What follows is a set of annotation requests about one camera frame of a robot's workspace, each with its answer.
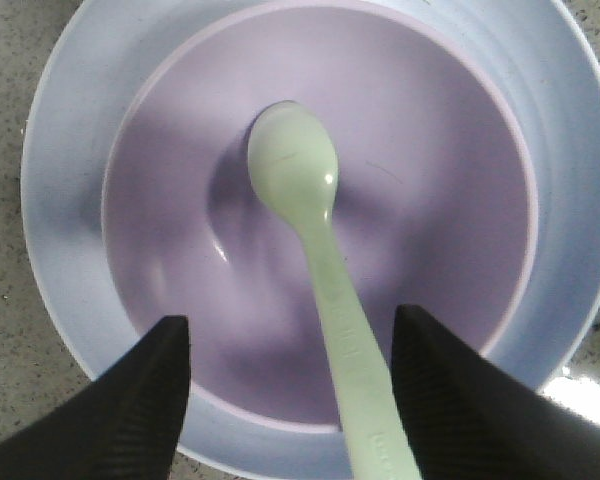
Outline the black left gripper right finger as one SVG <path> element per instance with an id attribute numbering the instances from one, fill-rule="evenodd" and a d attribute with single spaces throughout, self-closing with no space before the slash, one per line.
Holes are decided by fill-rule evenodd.
<path id="1" fill-rule="evenodd" d="M 426 479 L 600 479 L 600 427 L 484 359 L 417 305 L 395 311 L 391 379 Z"/>

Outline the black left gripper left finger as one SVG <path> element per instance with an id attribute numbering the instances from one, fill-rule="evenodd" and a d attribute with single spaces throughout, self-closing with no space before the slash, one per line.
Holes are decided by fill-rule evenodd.
<path id="1" fill-rule="evenodd" d="M 167 316 L 101 377 L 0 443 L 0 479 L 166 479 L 189 398 L 189 327 Z"/>

